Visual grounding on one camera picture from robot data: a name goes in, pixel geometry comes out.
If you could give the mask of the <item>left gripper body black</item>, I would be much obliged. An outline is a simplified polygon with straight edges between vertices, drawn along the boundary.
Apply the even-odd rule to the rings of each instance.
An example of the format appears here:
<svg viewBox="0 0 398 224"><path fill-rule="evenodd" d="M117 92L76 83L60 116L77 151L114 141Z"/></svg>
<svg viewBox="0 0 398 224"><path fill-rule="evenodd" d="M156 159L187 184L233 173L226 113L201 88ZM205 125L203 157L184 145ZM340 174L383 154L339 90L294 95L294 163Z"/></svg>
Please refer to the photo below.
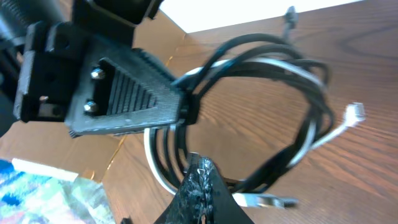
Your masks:
<svg viewBox="0 0 398 224"><path fill-rule="evenodd" d="M135 27L153 18L159 6L159 1L75 0L65 21L53 1L13 1L12 15L25 26L15 117L65 122L86 51L134 49Z"/></svg>

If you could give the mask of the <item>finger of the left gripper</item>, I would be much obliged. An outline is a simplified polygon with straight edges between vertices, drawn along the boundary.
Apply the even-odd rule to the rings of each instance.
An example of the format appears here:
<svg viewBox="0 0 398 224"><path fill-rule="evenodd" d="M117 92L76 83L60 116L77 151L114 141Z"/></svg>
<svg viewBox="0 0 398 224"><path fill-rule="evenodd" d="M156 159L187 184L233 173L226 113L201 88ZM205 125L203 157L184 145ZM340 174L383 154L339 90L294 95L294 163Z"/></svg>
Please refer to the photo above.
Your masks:
<svg viewBox="0 0 398 224"><path fill-rule="evenodd" d="M126 134L192 124L197 110L184 86L142 49L89 48L65 118L75 136Z"/></svg>

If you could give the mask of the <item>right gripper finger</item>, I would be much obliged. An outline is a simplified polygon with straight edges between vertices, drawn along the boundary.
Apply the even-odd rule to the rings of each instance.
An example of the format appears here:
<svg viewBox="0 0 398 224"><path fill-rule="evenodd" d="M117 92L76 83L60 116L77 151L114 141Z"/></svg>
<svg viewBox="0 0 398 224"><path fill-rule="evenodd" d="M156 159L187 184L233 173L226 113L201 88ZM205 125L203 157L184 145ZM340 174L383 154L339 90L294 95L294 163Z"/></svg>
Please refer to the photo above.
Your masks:
<svg viewBox="0 0 398 224"><path fill-rule="evenodd" d="M197 153L169 206L156 223L248 224L252 220L235 202L216 164Z"/></svg>

